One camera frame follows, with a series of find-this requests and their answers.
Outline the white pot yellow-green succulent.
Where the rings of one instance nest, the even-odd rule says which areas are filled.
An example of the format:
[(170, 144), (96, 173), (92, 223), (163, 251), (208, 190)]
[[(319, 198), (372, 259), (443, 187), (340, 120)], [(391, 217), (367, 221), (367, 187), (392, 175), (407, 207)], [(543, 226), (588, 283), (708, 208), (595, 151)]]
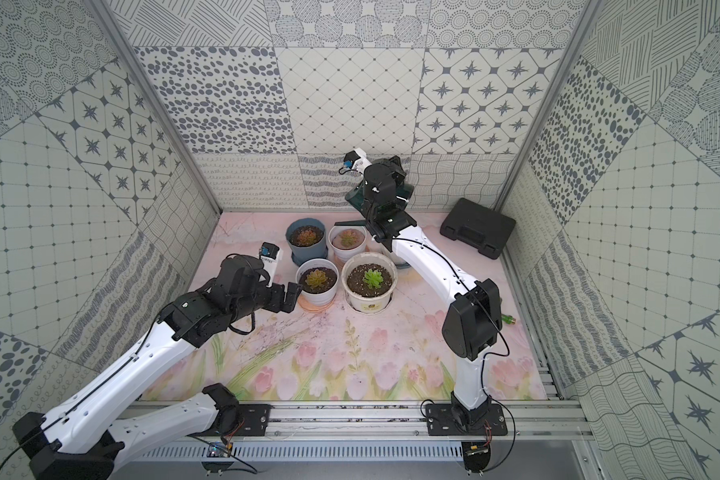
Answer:
[(302, 292), (309, 295), (313, 303), (320, 305), (333, 295), (336, 296), (339, 271), (330, 260), (313, 259), (298, 268), (296, 280), (302, 286)]

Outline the small white pot reddish succulent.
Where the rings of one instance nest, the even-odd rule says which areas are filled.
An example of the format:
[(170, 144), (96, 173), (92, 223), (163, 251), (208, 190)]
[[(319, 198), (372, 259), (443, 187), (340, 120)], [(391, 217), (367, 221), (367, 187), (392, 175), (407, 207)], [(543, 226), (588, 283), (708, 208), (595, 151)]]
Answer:
[(329, 232), (328, 243), (336, 260), (346, 263), (366, 251), (367, 233), (363, 226), (334, 225)]

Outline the large white pot green succulent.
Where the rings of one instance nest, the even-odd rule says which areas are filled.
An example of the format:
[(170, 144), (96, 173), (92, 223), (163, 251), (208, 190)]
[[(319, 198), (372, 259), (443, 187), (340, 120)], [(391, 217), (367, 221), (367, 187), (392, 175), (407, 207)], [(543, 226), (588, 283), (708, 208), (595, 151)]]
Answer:
[(363, 314), (376, 314), (389, 306), (398, 273), (394, 263), (386, 256), (364, 252), (345, 263), (341, 281), (353, 309)]

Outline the dark green watering can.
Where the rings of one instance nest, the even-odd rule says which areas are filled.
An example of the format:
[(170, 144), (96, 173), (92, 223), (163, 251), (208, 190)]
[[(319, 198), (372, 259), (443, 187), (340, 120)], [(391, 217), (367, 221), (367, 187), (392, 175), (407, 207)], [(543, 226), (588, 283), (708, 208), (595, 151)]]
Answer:
[(402, 159), (395, 155), (371, 162), (345, 200), (361, 213), (368, 226), (388, 235), (416, 226), (416, 220), (406, 211), (414, 187), (406, 182)]

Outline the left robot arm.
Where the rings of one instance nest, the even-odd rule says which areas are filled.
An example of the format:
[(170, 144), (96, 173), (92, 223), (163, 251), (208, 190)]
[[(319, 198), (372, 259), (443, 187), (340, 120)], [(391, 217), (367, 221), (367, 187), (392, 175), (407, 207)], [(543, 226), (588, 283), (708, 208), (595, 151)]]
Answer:
[(129, 420), (120, 414), (179, 361), (258, 310), (290, 313), (301, 288), (273, 282), (282, 253), (262, 244), (258, 256), (229, 254), (217, 276), (165, 305), (147, 333), (110, 367), (46, 413), (29, 412), (12, 427), (36, 479), (107, 479), (143, 453), (180, 437), (221, 438), (245, 422), (239, 399), (215, 383), (170, 407)]

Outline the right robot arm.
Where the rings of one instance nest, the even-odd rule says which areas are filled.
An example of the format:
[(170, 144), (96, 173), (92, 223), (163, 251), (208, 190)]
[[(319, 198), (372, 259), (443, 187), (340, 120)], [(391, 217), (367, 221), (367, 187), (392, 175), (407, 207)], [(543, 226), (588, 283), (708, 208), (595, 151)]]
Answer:
[(484, 425), (494, 406), (485, 387), (485, 360), (502, 329), (498, 286), (459, 268), (406, 211), (413, 187), (405, 181), (399, 157), (375, 162), (361, 157), (344, 166), (362, 175), (346, 199), (361, 213), (373, 239), (418, 272), (448, 307), (441, 333), (459, 358), (452, 421), (465, 433)]

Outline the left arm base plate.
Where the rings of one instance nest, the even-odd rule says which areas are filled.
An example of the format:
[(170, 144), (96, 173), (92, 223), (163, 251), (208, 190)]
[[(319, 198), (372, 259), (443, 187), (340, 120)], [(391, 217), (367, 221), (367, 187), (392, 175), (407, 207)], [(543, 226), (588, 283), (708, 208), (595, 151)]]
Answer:
[(243, 403), (237, 409), (238, 424), (234, 437), (264, 437), (273, 406), (264, 403)]

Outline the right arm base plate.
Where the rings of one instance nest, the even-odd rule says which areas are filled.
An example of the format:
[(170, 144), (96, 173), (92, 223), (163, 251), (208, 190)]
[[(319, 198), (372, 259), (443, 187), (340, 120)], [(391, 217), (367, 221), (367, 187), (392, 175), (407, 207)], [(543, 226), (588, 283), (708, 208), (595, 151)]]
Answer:
[(484, 402), (473, 410), (465, 410), (456, 402), (426, 403), (423, 415), (429, 436), (479, 436), (486, 433), (506, 436), (509, 429), (503, 408), (497, 402)]

